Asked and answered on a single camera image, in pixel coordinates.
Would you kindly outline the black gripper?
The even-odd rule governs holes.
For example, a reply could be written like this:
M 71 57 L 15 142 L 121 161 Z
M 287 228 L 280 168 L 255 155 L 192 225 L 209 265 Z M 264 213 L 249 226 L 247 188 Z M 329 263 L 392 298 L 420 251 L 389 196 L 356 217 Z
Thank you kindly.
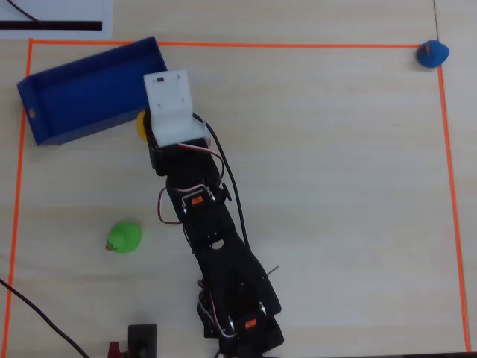
M 209 146 L 204 138 L 159 147 L 152 131 L 152 116 L 149 109 L 145 111 L 143 127 L 149 147 L 151 165 L 158 176 L 167 176 L 178 172 L 185 174 L 200 172 L 207 176 L 220 174 L 212 159 L 212 154 L 207 151 Z

